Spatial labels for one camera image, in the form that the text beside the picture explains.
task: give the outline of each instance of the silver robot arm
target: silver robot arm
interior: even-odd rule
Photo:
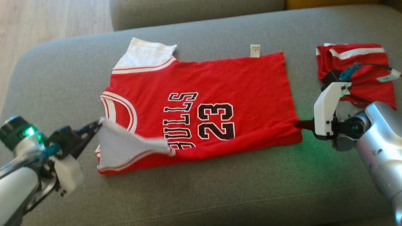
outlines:
[[[338,151],[356,148],[374,185],[392,204],[395,225],[402,226],[402,116],[383,102],[358,109],[347,101],[351,84],[332,82],[314,105],[314,119],[295,126],[320,140],[332,140]]]
[[[371,126],[356,149],[377,189],[391,202],[402,225],[402,117],[383,102],[365,109]]]
[[[102,125],[69,126],[49,138],[22,117],[0,127],[0,140],[14,159],[0,168],[0,225],[21,225],[22,217],[52,191],[66,196],[84,180],[76,160]]]

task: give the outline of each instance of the clothing tag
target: clothing tag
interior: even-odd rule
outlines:
[[[388,82],[388,81],[392,81],[395,80],[397,78],[399,78],[401,76],[401,73],[395,69],[391,70],[391,73],[387,76],[384,77],[379,77],[377,78],[378,81],[380,82]]]
[[[251,58],[260,58],[260,44],[251,44],[250,45],[250,57]]]

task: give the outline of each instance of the sofa cushion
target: sofa cushion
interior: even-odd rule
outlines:
[[[284,9],[284,0],[110,0],[115,31]]]
[[[316,46],[380,43],[401,70],[402,14],[381,5],[291,10],[120,31],[45,43],[11,78],[1,120],[22,115],[46,134],[104,115],[99,95],[132,37],[178,44],[180,61],[283,51],[297,114],[311,119],[320,94]],[[395,81],[397,108],[402,80]],[[317,225],[390,215],[355,151],[303,132],[301,144],[103,177],[92,141],[80,156],[85,182],[50,195],[24,225]],[[11,160],[2,147],[0,163]]]

